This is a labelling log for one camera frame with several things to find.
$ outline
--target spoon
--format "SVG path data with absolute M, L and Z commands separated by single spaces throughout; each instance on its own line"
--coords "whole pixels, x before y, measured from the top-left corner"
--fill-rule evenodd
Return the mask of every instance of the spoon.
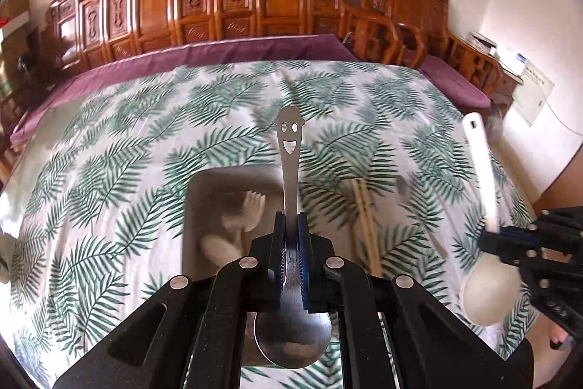
M 275 365 L 299 369 L 316 362 L 332 336 L 327 313 L 308 313 L 301 298 L 297 250 L 297 176 L 300 166 L 301 128 L 305 124 L 300 112 L 285 106 L 276 119 L 279 153 L 283 170 L 283 203 L 286 215 L 285 280 L 281 309 L 258 313 L 255 317 L 255 341 L 263 355 Z M 293 146 L 288 151 L 286 145 Z
M 500 233 L 494 174 L 482 117 L 472 112 L 463 118 L 462 124 L 480 185 L 486 231 Z M 520 287 L 518 268 L 500 262 L 496 255 L 484 252 L 462 282 L 459 304 L 471 323 L 487 327 L 501 322 L 508 315 L 520 297 Z

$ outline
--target cable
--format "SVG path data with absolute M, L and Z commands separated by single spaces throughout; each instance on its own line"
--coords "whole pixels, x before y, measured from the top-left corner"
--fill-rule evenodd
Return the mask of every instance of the cable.
M 568 130 L 570 130 L 570 131 L 571 131 L 573 134 L 576 134 L 576 135 L 578 135 L 578 136 L 580 136 L 580 137 L 583 137 L 583 134 L 581 134 L 580 132 L 577 132 L 577 131 L 574 131 L 574 130 L 572 130 L 572 129 L 571 129 L 569 126 L 567 126 L 567 125 L 566 125 L 566 124 L 565 124 L 563 121 L 561 121 L 561 119 L 559 118 L 559 116 L 557 116 L 557 113 L 555 113 L 555 112 L 553 111 L 553 108 L 551 108 L 551 107 L 550 107 L 550 104 L 549 104 L 549 102 L 548 102 L 548 101 L 547 101 L 547 106 L 549 107 L 549 109 L 550 109 L 550 112 L 552 112 L 552 113 L 555 115 L 555 117 L 557 118 L 557 121 L 559 121 L 559 122 L 560 122 L 560 123 L 561 123 L 563 126 L 565 126 L 565 127 L 566 127 Z

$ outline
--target fork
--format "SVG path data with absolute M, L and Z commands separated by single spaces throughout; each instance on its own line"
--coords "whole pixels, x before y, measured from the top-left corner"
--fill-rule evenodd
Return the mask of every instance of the fork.
M 248 191 L 243 200 L 241 213 L 224 214 L 221 217 L 223 227 L 232 236 L 235 246 L 245 254 L 249 248 L 246 233 L 257 228 L 265 209 L 265 195 Z

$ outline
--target spoon handle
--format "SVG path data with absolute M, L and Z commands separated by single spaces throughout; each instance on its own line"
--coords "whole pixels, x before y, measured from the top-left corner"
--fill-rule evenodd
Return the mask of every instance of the spoon handle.
M 297 176 L 300 168 L 301 128 L 305 124 L 299 110 L 285 106 L 275 120 L 283 170 L 283 206 L 286 214 L 286 248 L 297 245 Z M 287 151 L 285 143 L 293 147 Z
M 462 124 L 467 142 L 470 145 L 470 154 L 476 169 L 477 182 L 480 185 L 480 197 L 482 198 L 482 205 L 486 215 L 486 231 L 499 233 L 496 186 L 482 117 L 477 112 L 471 112 L 464 116 Z

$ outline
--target hanging hole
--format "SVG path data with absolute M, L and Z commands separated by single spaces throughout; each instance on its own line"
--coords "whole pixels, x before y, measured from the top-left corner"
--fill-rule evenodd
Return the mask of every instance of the hanging hole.
M 293 151 L 296 149 L 296 142 L 295 140 L 284 140 L 283 146 L 288 154 L 292 154 Z

